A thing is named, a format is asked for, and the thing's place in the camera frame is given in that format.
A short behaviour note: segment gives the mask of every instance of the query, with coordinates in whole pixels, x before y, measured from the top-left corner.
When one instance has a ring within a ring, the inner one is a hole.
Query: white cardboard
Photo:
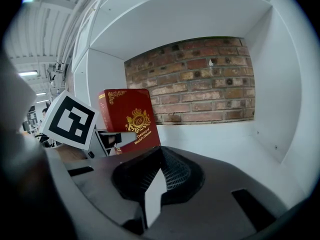
[[[88,106],[65,90],[52,102],[46,112],[40,126],[40,132],[57,142],[65,143],[82,150],[88,150],[98,114],[99,112],[96,109]],[[79,122],[72,119],[72,116],[80,117]],[[76,128],[74,133],[70,133],[69,131],[73,124],[78,124],[80,128]],[[84,134],[82,140],[78,140],[82,134]]]

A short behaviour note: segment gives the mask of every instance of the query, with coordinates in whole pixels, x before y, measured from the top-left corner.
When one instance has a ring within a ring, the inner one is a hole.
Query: person
[[[47,109],[47,108],[44,108],[44,109],[42,110],[42,115],[43,115],[43,117],[45,117],[45,116],[46,116],[47,111],[48,111],[48,109]]]

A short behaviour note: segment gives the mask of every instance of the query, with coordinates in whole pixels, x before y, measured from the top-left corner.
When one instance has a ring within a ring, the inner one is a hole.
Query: white wall
[[[294,0],[272,0],[293,41],[301,77],[301,109],[283,165],[307,195],[320,172],[320,44],[312,25]]]
[[[75,68],[73,75],[74,96],[84,102],[90,104],[88,86],[87,86],[87,67],[88,67],[88,51],[80,60],[78,66]]]
[[[256,138],[281,162],[294,137],[301,77],[290,33],[275,8],[245,36],[255,79]]]
[[[306,198],[291,172],[252,136],[255,122],[158,125],[161,145],[230,163],[273,191],[291,208]]]
[[[87,88],[90,106],[100,111],[98,94],[105,89],[127,88],[125,63],[122,59],[89,49],[87,60]],[[97,129],[106,129],[101,114],[96,122]]]

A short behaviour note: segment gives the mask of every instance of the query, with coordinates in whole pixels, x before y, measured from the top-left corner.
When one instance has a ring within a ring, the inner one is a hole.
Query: red box
[[[108,132],[136,132],[136,141],[116,153],[160,146],[157,125],[147,89],[106,89],[99,93],[99,105]]]

